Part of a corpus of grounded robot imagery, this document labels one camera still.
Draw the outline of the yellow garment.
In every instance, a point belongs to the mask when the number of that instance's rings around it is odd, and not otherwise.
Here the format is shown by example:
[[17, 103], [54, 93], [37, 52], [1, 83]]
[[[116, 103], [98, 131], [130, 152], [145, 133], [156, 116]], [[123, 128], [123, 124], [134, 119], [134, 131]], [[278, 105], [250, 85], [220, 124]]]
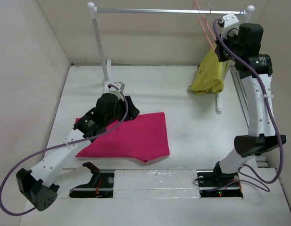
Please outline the yellow garment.
[[229, 69], [230, 61], [219, 62], [214, 49], [205, 55], [197, 68], [193, 83], [187, 88], [195, 96], [207, 93], [219, 94], [224, 90], [224, 79]]

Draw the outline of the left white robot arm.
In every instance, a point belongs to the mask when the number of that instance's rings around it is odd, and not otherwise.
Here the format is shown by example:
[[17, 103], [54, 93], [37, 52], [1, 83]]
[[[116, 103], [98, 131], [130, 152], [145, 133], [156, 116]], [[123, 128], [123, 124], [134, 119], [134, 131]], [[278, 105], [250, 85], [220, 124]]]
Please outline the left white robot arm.
[[20, 169], [17, 172], [20, 193], [38, 211], [47, 209], [58, 196], [59, 186], [54, 184], [54, 180], [65, 165], [79, 153], [78, 143], [93, 142], [98, 136], [105, 135], [107, 127], [112, 123], [132, 121], [139, 113], [130, 96], [119, 99], [112, 93], [103, 94], [95, 107], [74, 124], [61, 147], [52, 150], [29, 170]]

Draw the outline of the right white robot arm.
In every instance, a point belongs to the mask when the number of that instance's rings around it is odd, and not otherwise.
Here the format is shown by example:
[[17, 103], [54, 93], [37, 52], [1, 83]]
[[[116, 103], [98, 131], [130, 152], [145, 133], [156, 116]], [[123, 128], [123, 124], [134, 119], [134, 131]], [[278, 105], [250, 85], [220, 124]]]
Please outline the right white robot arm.
[[216, 35], [216, 50], [219, 62], [232, 60], [239, 73], [248, 107], [248, 134], [236, 136], [234, 149], [214, 167], [212, 179], [222, 186], [255, 156], [280, 150], [279, 167], [275, 177], [264, 180], [254, 172], [255, 179], [265, 184], [274, 183], [283, 168], [283, 145], [286, 136], [280, 134], [272, 108], [272, 61], [269, 55], [260, 54], [263, 27], [259, 24], [236, 23], [228, 26], [224, 19], [216, 19], [213, 28], [223, 27]]

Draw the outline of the white and silver clothes rack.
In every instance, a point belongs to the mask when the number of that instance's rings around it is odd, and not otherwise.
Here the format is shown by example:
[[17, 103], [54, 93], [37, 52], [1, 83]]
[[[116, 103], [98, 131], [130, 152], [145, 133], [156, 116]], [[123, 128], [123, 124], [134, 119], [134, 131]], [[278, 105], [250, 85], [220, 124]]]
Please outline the white and silver clothes rack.
[[103, 70], [103, 92], [108, 92], [108, 85], [111, 83], [111, 65], [112, 61], [110, 59], [106, 60], [104, 57], [103, 47], [100, 39], [100, 33], [97, 23], [97, 14], [98, 13], [142, 13], [142, 14], [174, 14], [174, 15], [203, 15], [203, 16], [225, 16], [227, 14], [235, 14], [240, 22], [247, 23], [252, 13], [255, 10], [253, 5], [247, 6], [245, 10], [240, 11], [213, 11], [213, 10], [200, 10], [198, 9], [142, 9], [142, 8], [98, 8], [94, 3], [88, 2], [87, 8], [91, 17], [93, 29], [95, 32], [97, 48], [101, 60], [101, 66]]

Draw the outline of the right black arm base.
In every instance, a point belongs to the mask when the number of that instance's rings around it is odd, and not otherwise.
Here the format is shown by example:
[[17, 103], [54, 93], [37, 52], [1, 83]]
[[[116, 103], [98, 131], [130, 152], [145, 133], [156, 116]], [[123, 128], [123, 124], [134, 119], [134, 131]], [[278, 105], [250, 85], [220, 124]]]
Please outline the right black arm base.
[[193, 181], [198, 186], [200, 198], [243, 197], [240, 185], [234, 182], [238, 174], [216, 176], [212, 169], [197, 170], [197, 178]]

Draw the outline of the aluminium rail right side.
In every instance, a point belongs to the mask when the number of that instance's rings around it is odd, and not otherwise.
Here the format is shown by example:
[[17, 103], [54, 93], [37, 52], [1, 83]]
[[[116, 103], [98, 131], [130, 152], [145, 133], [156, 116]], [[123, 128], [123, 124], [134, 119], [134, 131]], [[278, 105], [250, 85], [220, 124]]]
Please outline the aluminium rail right side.
[[[244, 129], [244, 132], [239, 133], [238, 136], [242, 135], [248, 135], [248, 129], [249, 129], [249, 114], [248, 114], [248, 106], [247, 106], [247, 99], [246, 94], [242, 85], [242, 82], [240, 80], [240, 76], [236, 68], [232, 65], [229, 68], [229, 72], [231, 73], [232, 80], [235, 86], [237, 98], [239, 100], [241, 110], [244, 117], [244, 124], [246, 125], [246, 129]], [[233, 167], [230, 169], [237, 170], [239, 167], [242, 167], [244, 164], [249, 164], [250, 166], [257, 168], [257, 167], [265, 167], [268, 168], [268, 164], [266, 161], [266, 157], [263, 156], [248, 156], [246, 158], [241, 158], [237, 153], [233, 153], [235, 151], [235, 148], [228, 154], [229, 161], [236, 160], [237, 162], [233, 164]]]

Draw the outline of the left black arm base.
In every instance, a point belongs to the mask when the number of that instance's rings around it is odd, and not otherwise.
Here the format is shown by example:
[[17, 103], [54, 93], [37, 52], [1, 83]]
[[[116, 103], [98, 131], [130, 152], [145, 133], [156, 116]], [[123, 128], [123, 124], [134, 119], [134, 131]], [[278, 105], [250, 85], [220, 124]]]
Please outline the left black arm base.
[[115, 170], [100, 170], [91, 162], [82, 165], [88, 169], [91, 178], [88, 183], [78, 185], [69, 192], [71, 198], [112, 198], [114, 191]]

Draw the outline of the pink plastic hanger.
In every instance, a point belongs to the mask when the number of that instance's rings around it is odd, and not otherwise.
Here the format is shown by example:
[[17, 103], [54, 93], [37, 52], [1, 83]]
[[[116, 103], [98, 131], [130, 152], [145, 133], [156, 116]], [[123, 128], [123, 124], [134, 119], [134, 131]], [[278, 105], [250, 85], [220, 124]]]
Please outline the pink plastic hanger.
[[207, 22], [207, 19], [203, 15], [201, 15], [201, 16], [196, 15], [196, 17], [197, 17], [198, 23], [200, 24], [200, 27], [201, 27], [201, 29], [206, 37], [206, 40], [209, 43], [211, 49], [215, 49], [216, 38], [214, 36], [214, 33], [213, 33], [210, 25]]

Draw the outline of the pink trousers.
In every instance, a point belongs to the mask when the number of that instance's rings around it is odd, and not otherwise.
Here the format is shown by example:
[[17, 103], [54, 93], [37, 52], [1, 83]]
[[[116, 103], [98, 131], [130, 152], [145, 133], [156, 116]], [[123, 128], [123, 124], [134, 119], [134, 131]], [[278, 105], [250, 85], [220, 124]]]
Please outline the pink trousers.
[[164, 112], [140, 114], [97, 138], [76, 157], [133, 158], [148, 162], [170, 155]]

